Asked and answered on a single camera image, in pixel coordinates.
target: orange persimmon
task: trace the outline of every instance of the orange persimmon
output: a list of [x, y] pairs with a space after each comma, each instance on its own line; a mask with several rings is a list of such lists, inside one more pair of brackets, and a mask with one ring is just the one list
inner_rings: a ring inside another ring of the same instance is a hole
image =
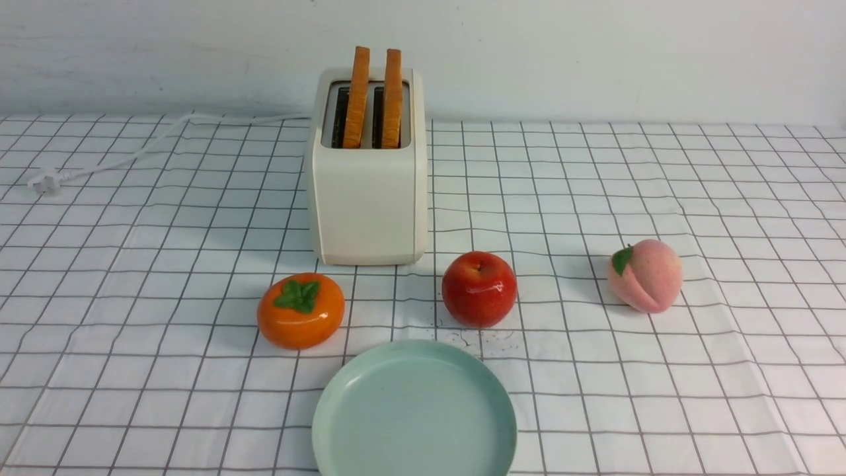
[[338, 330], [345, 302], [338, 283], [324, 274], [294, 274], [278, 281], [259, 302], [258, 326], [286, 349], [316, 346]]

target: apple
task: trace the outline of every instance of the apple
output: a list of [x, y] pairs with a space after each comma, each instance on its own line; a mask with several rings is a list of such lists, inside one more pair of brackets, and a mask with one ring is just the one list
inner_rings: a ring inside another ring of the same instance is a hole
[[517, 278], [505, 260], [490, 252], [467, 252], [449, 264], [441, 285], [443, 303], [468, 327], [491, 327], [514, 307]]

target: persimmon leaf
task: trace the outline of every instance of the persimmon leaf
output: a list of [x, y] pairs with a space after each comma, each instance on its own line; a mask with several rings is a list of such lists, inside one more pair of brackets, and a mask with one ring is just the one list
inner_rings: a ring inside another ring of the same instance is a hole
[[282, 287], [282, 294], [301, 297], [303, 296], [303, 285], [298, 280], [290, 280]]
[[273, 306], [276, 307], [294, 307], [299, 299], [290, 294], [281, 294], [273, 300]]
[[631, 261], [632, 255], [634, 254], [635, 249], [632, 246], [626, 246], [622, 250], [614, 253], [611, 256], [611, 265], [614, 267], [614, 271], [622, 276], [623, 271], [626, 270], [626, 266], [629, 265], [629, 261]]
[[314, 301], [317, 299], [317, 292], [320, 290], [320, 281], [310, 281], [303, 285], [303, 299]]
[[294, 304], [294, 310], [298, 313], [308, 314], [315, 310], [314, 301], [300, 301]]

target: white cable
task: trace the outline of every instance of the white cable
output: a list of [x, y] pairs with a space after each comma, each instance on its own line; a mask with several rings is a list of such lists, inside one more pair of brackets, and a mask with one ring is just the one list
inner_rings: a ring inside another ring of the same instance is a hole
[[303, 114], [283, 114], [279, 116], [268, 116], [263, 118], [252, 118], [252, 119], [236, 119], [236, 118], [226, 118], [223, 116], [211, 116], [206, 114], [186, 114], [181, 118], [177, 119], [176, 122], [170, 125], [164, 132], [162, 132], [157, 138], [153, 139], [152, 142], [143, 146], [138, 152], [130, 155], [129, 157], [122, 158], [119, 160], [115, 160], [110, 163], [102, 163], [96, 167], [92, 167], [89, 169], [79, 169], [79, 170], [54, 170], [54, 169], [43, 169], [38, 175], [33, 177], [29, 182], [29, 188], [35, 190], [39, 194], [45, 192], [55, 192], [58, 190], [59, 186], [63, 182], [67, 182], [68, 180], [77, 179], [84, 175], [95, 174], [97, 172], [102, 172], [103, 170], [115, 169], [127, 163], [131, 163], [137, 158], [140, 158], [142, 155], [148, 153], [153, 147], [155, 147], [159, 142], [166, 139], [171, 132], [173, 132], [176, 128], [180, 125], [190, 122], [191, 120], [198, 121], [198, 120], [205, 120], [211, 121], [213, 124], [226, 124], [226, 125], [256, 125], [256, 124], [267, 124], [271, 122], [279, 122], [288, 119], [309, 119], [309, 116]]

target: white toaster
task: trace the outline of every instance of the white toaster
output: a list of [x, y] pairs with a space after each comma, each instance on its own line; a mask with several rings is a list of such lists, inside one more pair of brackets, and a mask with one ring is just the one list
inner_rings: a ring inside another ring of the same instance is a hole
[[305, 153], [314, 251], [325, 264], [415, 263], [427, 248], [429, 178], [423, 85], [402, 69], [396, 149], [379, 144], [384, 68], [370, 68], [361, 147], [341, 148], [352, 68], [323, 72]]

